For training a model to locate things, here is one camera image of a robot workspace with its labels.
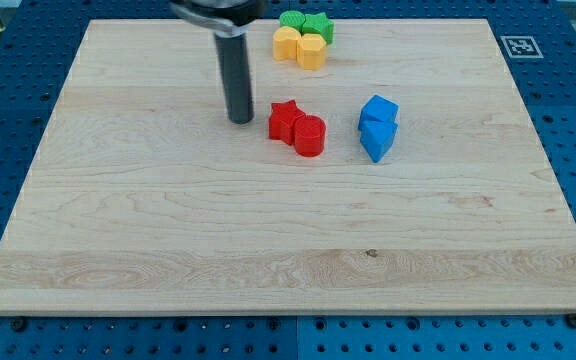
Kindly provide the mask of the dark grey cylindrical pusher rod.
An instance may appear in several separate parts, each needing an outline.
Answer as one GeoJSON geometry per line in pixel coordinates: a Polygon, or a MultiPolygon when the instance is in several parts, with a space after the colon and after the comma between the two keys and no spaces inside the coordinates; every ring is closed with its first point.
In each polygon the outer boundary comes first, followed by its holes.
{"type": "Polygon", "coordinates": [[[214,40],[228,118],[234,124],[246,124],[254,118],[246,35],[215,34],[214,40]]]}

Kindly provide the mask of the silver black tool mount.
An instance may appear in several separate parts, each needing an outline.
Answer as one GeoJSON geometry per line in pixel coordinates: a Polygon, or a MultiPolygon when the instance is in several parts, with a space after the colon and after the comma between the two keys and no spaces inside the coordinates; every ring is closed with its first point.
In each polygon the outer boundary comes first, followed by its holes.
{"type": "Polygon", "coordinates": [[[180,19],[213,31],[220,37],[244,34],[267,10],[267,0],[170,0],[180,19]]]}

